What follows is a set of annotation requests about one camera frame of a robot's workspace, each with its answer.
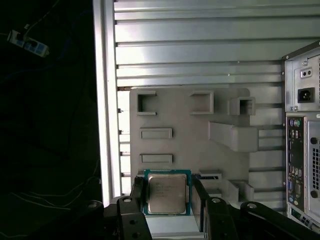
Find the white cable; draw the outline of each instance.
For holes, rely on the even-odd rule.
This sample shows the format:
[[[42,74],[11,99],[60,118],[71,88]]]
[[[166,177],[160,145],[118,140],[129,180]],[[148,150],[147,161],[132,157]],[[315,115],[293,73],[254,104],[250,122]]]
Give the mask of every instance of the white cable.
[[[14,238],[24,238],[24,237],[27,237],[28,235],[14,235],[14,236],[8,236],[6,235],[5,233],[3,233],[2,231],[0,231],[0,234],[2,236],[4,236],[5,238],[7,239],[14,239]]]
[[[93,174],[92,175],[95,175],[96,174],[96,171],[98,169],[98,165],[99,165],[99,160],[96,161],[95,163],[95,168],[94,168],[94,171],[93,171]],[[84,184],[84,182],[78,184],[77,186],[75,186],[74,188],[72,188],[70,191],[68,191],[67,193],[65,194],[42,194],[42,193],[37,193],[37,192],[34,192],[34,191],[30,191],[29,193],[33,194],[33,195],[36,195],[36,196],[40,196],[40,197],[66,197],[68,196],[69,194],[71,194],[74,190],[76,190],[77,188],[79,188],[82,184]]]
[[[30,191],[31,194],[34,194],[34,195],[37,195],[37,196],[41,196],[41,197],[66,197],[68,196],[69,194],[71,194],[74,190],[76,190],[78,187],[80,187],[81,185],[83,184],[80,183],[78,184],[77,186],[75,186],[74,188],[72,188],[70,191],[68,191],[66,194],[41,194],[41,193],[36,193],[34,191]]]
[[[27,199],[24,199],[23,197],[11,192],[12,195],[16,196],[17,198],[27,202],[27,203],[31,203],[31,204],[35,204],[35,205],[38,205],[38,206],[41,206],[41,207],[45,207],[45,208],[49,208],[49,209],[61,209],[61,210],[70,210],[70,208],[66,208],[66,207],[58,207],[58,206],[47,206],[47,205],[43,205],[43,204],[40,204],[40,203],[37,203],[37,202],[34,202],[34,201],[30,201],[30,200],[27,200]]]
[[[69,203],[67,203],[67,204],[65,204],[65,205],[55,205],[55,204],[53,204],[52,202],[49,202],[48,200],[44,199],[43,197],[32,196],[32,195],[29,195],[29,194],[26,194],[26,193],[21,193],[21,194],[23,194],[23,195],[25,195],[25,196],[28,196],[28,197],[31,197],[31,198],[43,200],[43,201],[47,202],[48,204],[50,204],[50,205],[52,205],[52,206],[54,206],[54,207],[58,207],[58,208],[59,208],[59,207],[69,206],[69,205],[72,204],[76,199],[78,199],[82,193],[83,193],[83,191],[80,191],[80,192],[78,193],[78,195],[77,195],[72,201],[70,201]]]
[[[52,9],[54,9],[54,7],[60,2],[60,0],[56,0],[55,3],[52,5],[52,7],[50,8],[49,11],[46,12],[45,15],[43,15],[43,17],[41,17],[38,21],[36,21],[34,24],[32,24],[31,26],[29,26],[28,24],[25,26],[25,28],[27,27],[27,31],[24,34],[24,41],[26,40],[28,33],[30,32],[31,29],[33,29],[35,27],[35,25],[37,25],[38,23],[40,23],[50,12]]]

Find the ribbed metal panel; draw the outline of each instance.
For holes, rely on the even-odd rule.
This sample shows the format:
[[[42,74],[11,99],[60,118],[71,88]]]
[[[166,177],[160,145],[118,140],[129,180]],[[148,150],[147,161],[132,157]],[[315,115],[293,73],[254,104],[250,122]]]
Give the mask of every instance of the ribbed metal panel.
[[[261,193],[259,201],[283,209],[280,59],[319,39],[319,0],[119,0],[114,18],[118,87],[250,90],[257,107],[250,124],[259,128],[260,151],[250,155],[249,183]],[[127,173],[129,92],[118,92],[118,107],[121,170]]]

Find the dark background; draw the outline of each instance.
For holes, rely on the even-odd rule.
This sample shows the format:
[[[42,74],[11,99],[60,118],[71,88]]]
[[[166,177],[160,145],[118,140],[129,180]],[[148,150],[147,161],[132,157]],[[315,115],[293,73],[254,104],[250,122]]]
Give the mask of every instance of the dark background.
[[[0,33],[21,32],[55,2],[2,1]],[[0,35],[0,232],[8,236],[28,235],[65,212],[25,200],[72,208],[102,198],[92,1],[60,0],[28,37],[48,45],[49,55]],[[66,196],[35,194],[64,195],[81,183]]]

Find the cpu processor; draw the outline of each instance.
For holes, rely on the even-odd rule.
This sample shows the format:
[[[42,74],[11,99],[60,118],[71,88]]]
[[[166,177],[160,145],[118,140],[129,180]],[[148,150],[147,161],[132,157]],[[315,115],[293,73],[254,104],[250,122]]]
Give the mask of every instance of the cpu processor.
[[[144,171],[147,181],[146,215],[190,214],[190,170]]]

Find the power strip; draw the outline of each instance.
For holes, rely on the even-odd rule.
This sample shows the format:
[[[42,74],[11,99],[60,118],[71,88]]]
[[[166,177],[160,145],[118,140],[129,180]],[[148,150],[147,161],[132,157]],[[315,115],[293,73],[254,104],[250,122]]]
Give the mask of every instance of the power strip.
[[[20,41],[17,39],[18,34],[19,32],[12,30],[11,34],[9,34],[7,38],[7,41],[42,58],[45,58],[49,54],[49,47],[47,45],[30,37],[27,38],[26,42]],[[30,42],[36,43],[36,46],[32,46]]]

